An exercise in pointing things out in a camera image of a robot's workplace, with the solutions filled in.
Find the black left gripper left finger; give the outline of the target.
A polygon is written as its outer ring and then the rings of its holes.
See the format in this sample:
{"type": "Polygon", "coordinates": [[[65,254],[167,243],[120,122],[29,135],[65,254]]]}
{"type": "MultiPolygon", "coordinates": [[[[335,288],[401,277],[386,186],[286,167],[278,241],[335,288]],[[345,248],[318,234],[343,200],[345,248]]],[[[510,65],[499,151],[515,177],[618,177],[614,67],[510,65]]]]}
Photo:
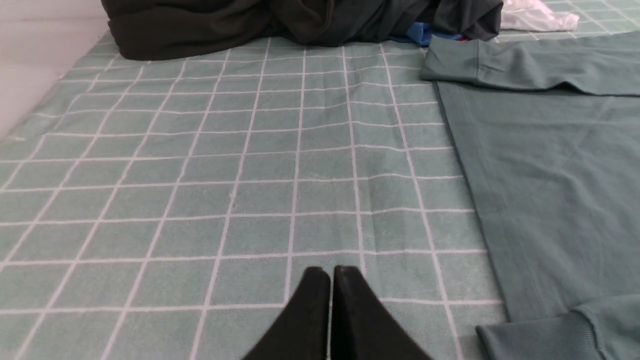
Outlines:
{"type": "Polygon", "coordinates": [[[305,269],[294,294],[245,360],[325,360],[331,280],[324,269],[305,269]]]}

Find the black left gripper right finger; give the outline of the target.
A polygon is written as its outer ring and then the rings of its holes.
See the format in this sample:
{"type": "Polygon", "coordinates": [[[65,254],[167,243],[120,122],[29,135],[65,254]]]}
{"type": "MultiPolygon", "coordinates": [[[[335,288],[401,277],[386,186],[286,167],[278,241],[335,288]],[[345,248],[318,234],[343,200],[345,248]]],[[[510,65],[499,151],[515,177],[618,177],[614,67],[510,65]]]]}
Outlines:
{"type": "Polygon", "coordinates": [[[430,360],[386,310],[356,266],[333,275],[334,360],[430,360]]]}

